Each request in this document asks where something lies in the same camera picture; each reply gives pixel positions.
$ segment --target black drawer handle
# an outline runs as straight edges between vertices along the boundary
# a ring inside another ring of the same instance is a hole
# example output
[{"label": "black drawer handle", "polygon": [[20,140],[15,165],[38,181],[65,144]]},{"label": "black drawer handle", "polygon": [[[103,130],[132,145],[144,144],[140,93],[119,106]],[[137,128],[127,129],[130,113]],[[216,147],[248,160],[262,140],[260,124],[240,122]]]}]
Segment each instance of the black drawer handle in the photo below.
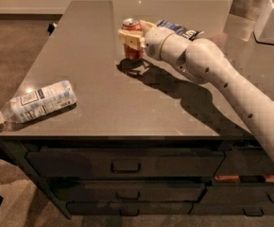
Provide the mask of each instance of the black drawer handle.
[{"label": "black drawer handle", "polygon": [[140,199],[140,192],[138,191],[137,197],[129,198],[129,197],[123,197],[119,193],[116,193],[116,198],[119,201],[137,201]]},{"label": "black drawer handle", "polygon": [[119,209],[119,215],[124,217],[136,217],[136,216],[139,216],[139,209],[136,210],[136,213],[127,212],[122,209]]},{"label": "black drawer handle", "polygon": [[140,163],[137,165],[137,168],[133,169],[133,170],[118,170],[118,169],[116,169],[114,163],[111,163],[111,172],[112,173],[138,173],[138,172],[140,172],[140,170],[141,170]]}]

